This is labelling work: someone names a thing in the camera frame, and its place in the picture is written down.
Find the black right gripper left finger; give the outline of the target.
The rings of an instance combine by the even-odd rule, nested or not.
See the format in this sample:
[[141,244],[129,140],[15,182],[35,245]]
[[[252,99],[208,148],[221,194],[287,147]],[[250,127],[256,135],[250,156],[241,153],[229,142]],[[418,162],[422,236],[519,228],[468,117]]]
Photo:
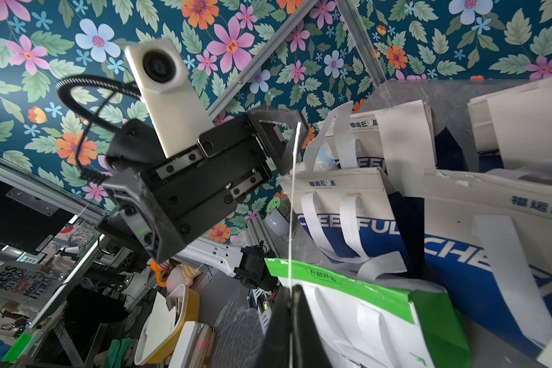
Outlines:
[[295,367],[295,287],[279,291],[254,367]]

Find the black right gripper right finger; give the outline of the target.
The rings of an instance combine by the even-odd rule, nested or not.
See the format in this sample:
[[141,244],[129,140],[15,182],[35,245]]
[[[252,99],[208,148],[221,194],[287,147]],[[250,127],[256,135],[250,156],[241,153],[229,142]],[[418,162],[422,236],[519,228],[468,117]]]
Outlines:
[[292,288],[291,295],[291,366],[332,368],[300,285]]

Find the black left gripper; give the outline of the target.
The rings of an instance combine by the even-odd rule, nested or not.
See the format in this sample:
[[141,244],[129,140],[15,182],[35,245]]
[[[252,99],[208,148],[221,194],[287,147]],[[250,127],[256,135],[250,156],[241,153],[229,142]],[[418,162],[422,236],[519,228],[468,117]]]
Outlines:
[[[297,143],[286,141],[285,129],[298,133]],[[144,248],[155,261],[170,259],[272,178],[268,156],[287,175],[308,130],[298,110],[256,107],[167,158],[153,127],[131,120],[105,156],[112,175],[102,186],[117,213],[103,219],[102,230],[133,251]]]

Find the green white takeout bag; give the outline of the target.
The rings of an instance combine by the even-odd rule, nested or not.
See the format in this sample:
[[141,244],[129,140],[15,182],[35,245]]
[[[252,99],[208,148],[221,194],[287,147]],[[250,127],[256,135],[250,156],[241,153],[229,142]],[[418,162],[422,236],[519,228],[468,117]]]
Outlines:
[[470,367],[472,353],[445,288],[399,276],[397,253],[372,259],[369,282],[317,265],[267,259],[284,286],[301,286],[320,338],[365,367]]

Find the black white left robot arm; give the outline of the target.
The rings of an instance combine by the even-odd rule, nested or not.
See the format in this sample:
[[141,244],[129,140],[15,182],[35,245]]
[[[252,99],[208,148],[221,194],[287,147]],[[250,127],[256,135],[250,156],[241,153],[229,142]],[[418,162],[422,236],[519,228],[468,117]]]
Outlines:
[[[132,245],[141,244],[165,262],[208,233],[245,198],[294,165],[308,123],[297,110],[256,107],[201,133],[191,147],[166,157],[153,127],[132,119],[121,127],[78,104],[75,87],[97,87],[139,99],[135,83],[93,75],[74,75],[57,83],[61,102],[85,118],[90,127],[112,133],[103,174],[80,166],[82,178],[102,186],[124,220],[121,226],[101,222],[99,229]],[[289,128],[298,140],[281,137]]]

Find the white dome object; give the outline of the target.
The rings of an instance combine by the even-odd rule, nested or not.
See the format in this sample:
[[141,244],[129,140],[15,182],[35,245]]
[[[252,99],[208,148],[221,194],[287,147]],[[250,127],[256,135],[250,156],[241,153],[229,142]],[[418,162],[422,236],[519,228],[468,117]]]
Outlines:
[[265,224],[279,238],[287,238],[291,231],[291,224],[280,209],[272,209],[265,216]]

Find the back left blue white bag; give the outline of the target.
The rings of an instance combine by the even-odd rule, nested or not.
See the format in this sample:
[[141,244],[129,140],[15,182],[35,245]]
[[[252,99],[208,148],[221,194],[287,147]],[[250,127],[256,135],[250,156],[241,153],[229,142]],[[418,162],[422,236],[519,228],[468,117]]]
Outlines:
[[387,175],[375,112],[352,114],[349,104],[332,110],[308,144],[303,172],[379,167]]

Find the blue white bag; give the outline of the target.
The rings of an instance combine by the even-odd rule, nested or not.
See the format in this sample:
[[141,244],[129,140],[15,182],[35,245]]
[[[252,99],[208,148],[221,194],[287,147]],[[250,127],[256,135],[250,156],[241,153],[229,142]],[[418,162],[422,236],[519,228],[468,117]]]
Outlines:
[[398,253],[406,271],[416,269],[400,231],[390,195],[397,195],[379,167],[302,172],[277,178],[301,227],[332,262],[353,269]]
[[552,182],[552,77],[468,103],[480,170]]
[[552,341],[552,182],[426,170],[424,251],[458,310],[535,358]]
[[349,104],[332,110],[308,144],[303,172],[379,167],[387,175],[375,112],[352,114]]

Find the yellow white storage bin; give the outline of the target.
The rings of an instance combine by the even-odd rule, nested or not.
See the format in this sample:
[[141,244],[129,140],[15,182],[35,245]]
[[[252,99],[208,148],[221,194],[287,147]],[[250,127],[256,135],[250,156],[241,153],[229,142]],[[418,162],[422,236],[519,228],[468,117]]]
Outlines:
[[175,350],[186,322],[199,320],[199,308],[199,293],[185,285],[179,285],[167,297],[157,292],[140,333],[134,364],[163,363]]

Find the front left blue white bag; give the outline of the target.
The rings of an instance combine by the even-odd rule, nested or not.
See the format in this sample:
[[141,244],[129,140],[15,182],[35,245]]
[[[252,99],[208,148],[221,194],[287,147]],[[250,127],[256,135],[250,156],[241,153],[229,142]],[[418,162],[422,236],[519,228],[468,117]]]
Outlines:
[[353,269],[398,253],[406,271],[416,269],[400,231],[390,195],[397,195],[379,167],[302,172],[277,178],[301,227],[332,262]]

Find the back right blue white bag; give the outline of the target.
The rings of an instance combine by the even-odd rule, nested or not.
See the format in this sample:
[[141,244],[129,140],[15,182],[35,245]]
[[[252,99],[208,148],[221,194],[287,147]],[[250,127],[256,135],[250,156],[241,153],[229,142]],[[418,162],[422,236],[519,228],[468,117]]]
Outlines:
[[468,103],[480,170],[552,182],[552,77]]

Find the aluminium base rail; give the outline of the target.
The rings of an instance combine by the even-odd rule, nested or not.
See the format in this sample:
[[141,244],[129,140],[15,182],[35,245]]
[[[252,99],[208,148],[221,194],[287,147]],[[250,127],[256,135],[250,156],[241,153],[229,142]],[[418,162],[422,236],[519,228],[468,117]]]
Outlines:
[[271,230],[261,218],[254,218],[242,234],[242,263],[240,282],[251,291],[248,303],[259,316],[262,333],[266,334],[272,316],[272,306],[279,289],[279,281],[268,271],[266,259],[279,257]]

